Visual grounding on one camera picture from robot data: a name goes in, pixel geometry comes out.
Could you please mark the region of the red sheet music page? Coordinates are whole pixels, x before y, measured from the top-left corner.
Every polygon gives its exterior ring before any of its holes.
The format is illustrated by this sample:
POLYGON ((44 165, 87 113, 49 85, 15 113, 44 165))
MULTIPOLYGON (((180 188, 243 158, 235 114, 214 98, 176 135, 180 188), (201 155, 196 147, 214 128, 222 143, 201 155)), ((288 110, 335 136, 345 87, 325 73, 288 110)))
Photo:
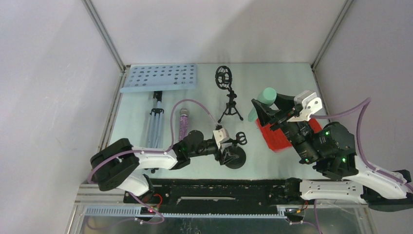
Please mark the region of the red sheet music page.
MULTIPOLYGON (((256 123, 257 127, 259 128, 268 148, 272 150, 273 152, 278 153, 287 148, 292 147, 292 144, 287 139, 287 137, 284 135, 281 129, 272 131, 270 130, 269 126, 262 127, 258 119, 256 119, 254 123, 256 123)), ((310 119, 309 121, 303 121, 303 122, 293 122, 293 123, 308 124, 314 133, 318 133, 322 130, 321 125, 315 119, 310 119)))

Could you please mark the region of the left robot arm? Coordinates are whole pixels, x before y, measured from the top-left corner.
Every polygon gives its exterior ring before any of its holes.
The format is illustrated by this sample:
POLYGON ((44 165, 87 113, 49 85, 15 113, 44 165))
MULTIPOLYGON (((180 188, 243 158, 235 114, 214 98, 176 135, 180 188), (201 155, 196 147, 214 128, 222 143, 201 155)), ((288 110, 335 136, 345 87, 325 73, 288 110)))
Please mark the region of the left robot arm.
POLYGON ((153 185, 149 176, 139 171, 179 170, 198 156, 213 156, 220 165, 239 169, 246 161, 241 148, 246 144, 245 133, 238 132, 232 139, 225 128, 214 130, 211 139, 204 139, 198 130, 190 131, 167 150, 133 147, 127 138, 122 138, 91 157, 87 182, 97 184, 103 192, 121 189, 148 203, 154 197, 153 185))

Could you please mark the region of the light blue music stand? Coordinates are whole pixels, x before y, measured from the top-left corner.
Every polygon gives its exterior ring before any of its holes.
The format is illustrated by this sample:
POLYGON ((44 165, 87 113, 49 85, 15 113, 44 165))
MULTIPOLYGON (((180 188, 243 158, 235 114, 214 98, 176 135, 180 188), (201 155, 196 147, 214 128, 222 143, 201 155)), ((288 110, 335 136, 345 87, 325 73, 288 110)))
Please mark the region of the light blue music stand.
POLYGON ((121 93, 149 92, 152 94, 152 109, 150 111, 147 148, 160 148, 163 136, 163 93, 173 90, 194 89, 197 86, 197 65, 183 64, 153 64, 131 65, 121 93))

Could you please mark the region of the black round base mic stand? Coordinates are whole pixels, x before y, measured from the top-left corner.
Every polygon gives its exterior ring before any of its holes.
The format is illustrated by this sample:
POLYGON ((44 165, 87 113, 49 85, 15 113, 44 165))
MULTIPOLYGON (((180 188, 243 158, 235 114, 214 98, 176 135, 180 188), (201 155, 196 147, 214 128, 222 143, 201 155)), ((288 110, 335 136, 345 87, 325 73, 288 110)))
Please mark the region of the black round base mic stand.
POLYGON ((238 132, 235 139, 227 141, 229 146, 224 149, 224 165, 230 169, 239 169, 246 162, 246 153, 241 148, 247 144, 244 132, 238 132))

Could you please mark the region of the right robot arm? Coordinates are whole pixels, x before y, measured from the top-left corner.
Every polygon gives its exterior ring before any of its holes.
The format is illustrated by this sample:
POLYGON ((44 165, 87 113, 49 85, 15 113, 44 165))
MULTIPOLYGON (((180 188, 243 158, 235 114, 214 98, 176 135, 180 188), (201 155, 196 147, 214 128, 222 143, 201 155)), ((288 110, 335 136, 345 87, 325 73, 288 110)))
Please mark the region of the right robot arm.
POLYGON ((359 134, 352 134, 339 122, 331 122, 315 132, 310 120, 322 109, 321 98, 306 90, 297 96, 277 95, 272 104, 253 99, 261 127, 281 131, 300 157, 300 163, 311 165, 326 177, 325 181, 301 179, 299 186, 283 191, 286 202, 299 200, 346 200, 366 204, 380 212, 411 209, 413 189, 407 170, 388 171, 370 163, 359 143, 359 134))

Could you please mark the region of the pink glitter microphone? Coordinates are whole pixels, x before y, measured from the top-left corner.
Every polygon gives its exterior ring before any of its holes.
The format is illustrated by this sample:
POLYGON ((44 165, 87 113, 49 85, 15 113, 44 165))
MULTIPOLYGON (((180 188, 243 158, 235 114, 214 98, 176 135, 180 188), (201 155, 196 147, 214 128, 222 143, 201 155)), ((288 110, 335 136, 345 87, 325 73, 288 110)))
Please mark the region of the pink glitter microphone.
POLYGON ((185 138, 188 134, 188 125, 189 125, 189 111, 186 108, 180 110, 180 119, 179 119, 179 140, 185 138))

